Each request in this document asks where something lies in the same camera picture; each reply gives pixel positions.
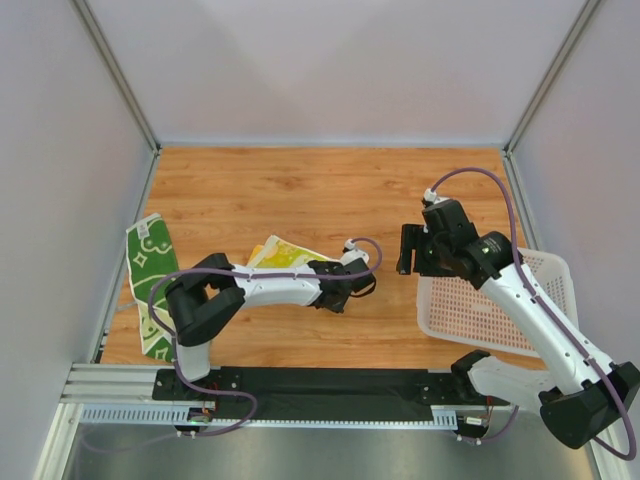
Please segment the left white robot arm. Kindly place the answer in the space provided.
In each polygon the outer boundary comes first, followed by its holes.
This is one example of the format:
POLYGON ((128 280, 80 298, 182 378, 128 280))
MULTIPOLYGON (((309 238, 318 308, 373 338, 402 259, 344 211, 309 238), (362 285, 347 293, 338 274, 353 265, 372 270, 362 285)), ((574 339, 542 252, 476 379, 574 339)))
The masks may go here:
POLYGON ((250 268, 216 253, 184 270, 164 291, 183 377, 195 382, 209 374, 212 340, 242 310, 296 305, 342 313, 349 299, 375 290, 377 281, 367 260, 365 253, 347 252, 339 261, 250 268))

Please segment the green patterned towel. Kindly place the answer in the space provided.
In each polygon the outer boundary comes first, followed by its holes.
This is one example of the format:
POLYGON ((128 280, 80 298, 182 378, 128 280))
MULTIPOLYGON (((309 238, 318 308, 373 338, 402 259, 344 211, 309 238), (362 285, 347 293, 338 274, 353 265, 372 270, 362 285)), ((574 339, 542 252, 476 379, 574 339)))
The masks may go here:
POLYGON ((126 230, 126 260, 129 288, 138 309, 142 354, 171 363, 174 360, 171 335, 149 315, 148 308, 152 287, 179 270, 168 227, 159 213, 139 220, 126 230))

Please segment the cream yellow crocodile towel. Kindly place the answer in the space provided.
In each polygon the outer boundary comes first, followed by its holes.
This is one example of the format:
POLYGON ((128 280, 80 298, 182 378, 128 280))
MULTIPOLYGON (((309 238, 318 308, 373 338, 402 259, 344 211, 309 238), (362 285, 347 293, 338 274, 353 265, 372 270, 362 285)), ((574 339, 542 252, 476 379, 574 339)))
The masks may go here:
POLYGON ((327 261, 330 257, 271 235, 257 245, 247 262, 250 268, 295 268, 310 261, 327 261))

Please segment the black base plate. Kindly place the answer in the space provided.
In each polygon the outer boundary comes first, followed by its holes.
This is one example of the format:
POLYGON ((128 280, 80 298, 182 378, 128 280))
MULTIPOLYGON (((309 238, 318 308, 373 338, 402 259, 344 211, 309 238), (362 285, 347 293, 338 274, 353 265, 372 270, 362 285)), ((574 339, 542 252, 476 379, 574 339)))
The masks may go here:
POLYGON ((255 420, 426 421, 436 406, 505 406, 449 373, 420 369, 221 367, 196 382, 253 395, 255 420))

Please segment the left aluminium frame post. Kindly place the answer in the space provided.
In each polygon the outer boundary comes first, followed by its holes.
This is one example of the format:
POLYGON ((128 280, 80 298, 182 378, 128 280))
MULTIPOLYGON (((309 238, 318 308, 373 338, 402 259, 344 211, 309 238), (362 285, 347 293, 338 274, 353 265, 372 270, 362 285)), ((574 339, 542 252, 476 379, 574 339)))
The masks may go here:
POLYGON ((91 43, 94 45, 101 61, 114 82, 122 100, 131 114, 137 128, 145 139, 146 144, 158 155, 161 151, 161 142, 158 140, 147 116, 144 114, 130 83, 126 79, 120 62, 117 60, 106 34, 88 1, 71 0, 70 4, 76 12, 91 43))

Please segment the aluminium front rail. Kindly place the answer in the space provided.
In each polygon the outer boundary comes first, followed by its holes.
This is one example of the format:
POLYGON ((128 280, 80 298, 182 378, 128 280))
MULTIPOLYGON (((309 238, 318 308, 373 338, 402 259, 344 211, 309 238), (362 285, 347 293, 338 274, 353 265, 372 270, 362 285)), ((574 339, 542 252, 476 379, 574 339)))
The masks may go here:
MULTIPOLYGON (((462 386, 477 393, 469 381, 452 375, 462 386)), ((172 368, 148 366, 135 368, 123 365, 77 366, 69 374, 62 397, 66 400, 83 398, 86 401, 113 403, 118 401, 156 401, 176 404, 215 402, 216 410, 224 417, 230 417, 231 411, 242 401, 238 395, 240 391, 206 389, 198 386, 196 382, 194 382, 195 388, 188 387, 172 368)), ((506 401, 504 397, 499 397, 497 394, 484 397, 489 400, 496 398, 506 401)))

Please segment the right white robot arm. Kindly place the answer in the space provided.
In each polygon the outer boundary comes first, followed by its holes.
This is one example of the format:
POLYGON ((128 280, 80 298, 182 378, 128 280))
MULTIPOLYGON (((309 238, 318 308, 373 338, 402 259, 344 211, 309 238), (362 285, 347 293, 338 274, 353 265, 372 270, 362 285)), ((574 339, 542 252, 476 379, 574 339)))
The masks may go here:
POLYGON ((401 230, 401 275, 458 278, 491 300, 515 324, 545 364, 523 369, 475 350, 452 366, 462 389, 537 413, 564 446, 579 449, 616 421, 639 392, 639 370, 617 363, 588 340, 539 286, 502 233, 477 233, 459 201, 424 201, 424 222, 401 230))

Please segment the aluminium frame post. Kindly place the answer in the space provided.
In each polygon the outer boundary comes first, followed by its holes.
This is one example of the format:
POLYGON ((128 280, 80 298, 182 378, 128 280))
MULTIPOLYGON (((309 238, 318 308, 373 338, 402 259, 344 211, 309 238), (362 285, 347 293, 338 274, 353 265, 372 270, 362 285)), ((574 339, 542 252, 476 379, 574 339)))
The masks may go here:
POLYGON ((568 64, 573 52, 586 33, 594 17, 603 6, 602 0, 583 1, 578 14, 562 39, 542 79, 538 83, 531 99, 517 121, 509 139, 502 149, 506 158, 513 156, 516 147, 523 139, 535 115, 542 107, 556 81, 568 64))
POLYGON ((147 116, 144 114, 130 83, 126 79, 120 62, 117 60, 106 34, 88 1, 71 0, 70 4, 76 12, 91 43, 94 45, 101 61, 114 82, 122 100, 131 114, 137 128, 145 139, 146 144, 158 155, 161 151, 161 142, 158 140, 147 116))

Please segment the white plastic basket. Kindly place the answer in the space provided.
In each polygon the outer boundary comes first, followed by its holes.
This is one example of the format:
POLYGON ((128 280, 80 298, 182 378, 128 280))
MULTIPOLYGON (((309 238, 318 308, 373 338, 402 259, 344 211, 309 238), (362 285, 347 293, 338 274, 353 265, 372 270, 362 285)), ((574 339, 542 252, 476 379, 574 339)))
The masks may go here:
MULTIPOLYGON (((538 285, 575 326, 579 324, 568 264, 559 256, 520 250, 538 285)), ((417 323, 429 337, 536 358, 538 354, 511 319, 469 283, 454 277, 421 277, 417 323)))

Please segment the right aluminium frame post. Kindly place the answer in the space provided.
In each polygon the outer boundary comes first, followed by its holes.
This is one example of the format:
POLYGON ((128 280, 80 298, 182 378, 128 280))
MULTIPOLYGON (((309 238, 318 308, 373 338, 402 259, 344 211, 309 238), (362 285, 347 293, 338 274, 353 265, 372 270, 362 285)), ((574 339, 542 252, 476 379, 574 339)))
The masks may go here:
POLYGON ((538 83, 531 99, 517 121, 509 139, 502 149, 506 158, 513 156, 516 147, 523 139, 535 115, 542 107, 556 81, 568 64, 573 52, 586 33, 594 17, 603 6, 602 0, 583 1, 578 14, 562 39, 542 79, 538 83))

